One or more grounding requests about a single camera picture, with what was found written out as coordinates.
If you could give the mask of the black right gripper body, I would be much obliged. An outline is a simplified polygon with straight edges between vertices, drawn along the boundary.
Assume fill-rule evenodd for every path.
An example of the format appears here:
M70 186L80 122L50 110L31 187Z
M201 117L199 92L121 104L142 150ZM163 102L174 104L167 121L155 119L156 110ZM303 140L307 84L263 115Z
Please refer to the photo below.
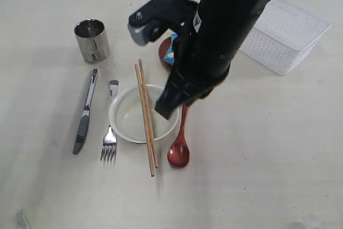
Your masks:
M160 97L162 106L180 106L203 99L228 75L233 59L224 42L232 35L233 18L203 20L198 32L192 25L166 24L176 29L175 63Z

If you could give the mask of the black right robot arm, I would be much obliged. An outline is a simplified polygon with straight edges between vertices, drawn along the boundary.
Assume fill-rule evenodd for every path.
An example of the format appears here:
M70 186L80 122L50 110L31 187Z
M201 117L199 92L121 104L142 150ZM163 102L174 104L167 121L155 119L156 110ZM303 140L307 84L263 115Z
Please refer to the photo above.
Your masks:
M222 83L231 62L270 0L200 0L185 12L176 62L155 110L170 118L180 105L206 97Z

